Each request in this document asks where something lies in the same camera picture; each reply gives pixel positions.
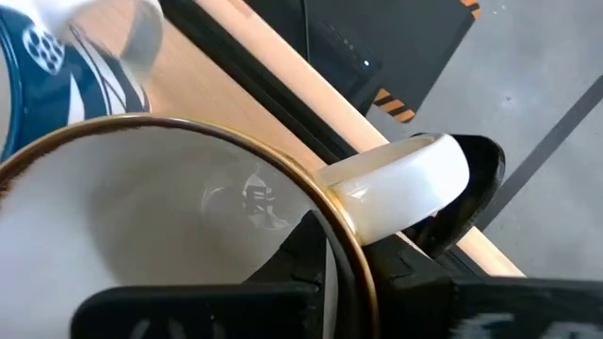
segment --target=wooden table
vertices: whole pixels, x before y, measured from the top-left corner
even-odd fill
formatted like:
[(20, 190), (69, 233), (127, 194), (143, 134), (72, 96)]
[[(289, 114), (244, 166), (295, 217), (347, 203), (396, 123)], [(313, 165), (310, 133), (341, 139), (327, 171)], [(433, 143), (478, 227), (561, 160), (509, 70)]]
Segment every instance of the wooden table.
[[(388, 142), (242, 0), (197, 1), (358, 152)], [(118, 52), (131, 23), (133, 3), (112, 1), (84, 13), (78, 22), (90, 36), (109, 50)], [(289, 154), (310, 171), (325, 166), (318, 156), (169, 23), (165, 26), (155, 70), (145, 88), (156, 114), (220, 123)], [(399, 236), (410, 242), (402, 234)], [(491, 275), (523, 276), (475, 227), (459, 241), (458, 246)]]

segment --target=concrete floor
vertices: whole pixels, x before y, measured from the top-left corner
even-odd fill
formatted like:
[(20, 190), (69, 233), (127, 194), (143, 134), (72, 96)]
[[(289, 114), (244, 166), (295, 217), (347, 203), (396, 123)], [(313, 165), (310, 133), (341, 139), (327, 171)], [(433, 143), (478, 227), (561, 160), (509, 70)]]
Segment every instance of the concrete floor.
[[(421, 131), (491, 137), (508, 176), (603, 74), (603, 2), (480, 4), (417, 117), (399, 124), (373, 106), (368, 119), (392, 140)], [(603, 281), (602, 133), (598, 105), (485, 231), (529, 276)]]

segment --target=mug rim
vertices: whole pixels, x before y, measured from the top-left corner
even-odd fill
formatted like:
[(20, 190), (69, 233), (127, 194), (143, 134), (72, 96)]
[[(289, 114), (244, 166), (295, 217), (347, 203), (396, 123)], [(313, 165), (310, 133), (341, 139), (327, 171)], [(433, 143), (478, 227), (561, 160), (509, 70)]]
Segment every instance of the mug rim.
[(367, 327), (363, 329), (363, 332), (374, 338), (379, 337), (379, 308), (376, 287), (367, 258), (351, 230), (353, 225), (351, 217), (335, 194), (328, 188), (318, 184), (313, 176), (291, 156), (235, 129), (214, 122), (174, 116), (158, 116), (149, 113), (128, 113), (94, 118), (62, 127), (24, 146), (0, 164), (0, 213), (2, 213), (2, 200), (10, 192), (12, 181), (23, 174), (41, 157), (81, 137), (140, 127), (173, 128), (219, 138), (258, 156), (292, 180), (297, 187), (310, 197), (327, 219), (328, 224), (332, 226), (331, 229), (334, 232), (335, 239), (331, 239), (328, 234), (326, 236), (329, 241), (335, 240), (341, 245), (345, 256), (343, 259), (350, 263), (353, 273), (351, 280), (355, 287), (354, 293), (360, 296), (358, 319), (367, 322)]

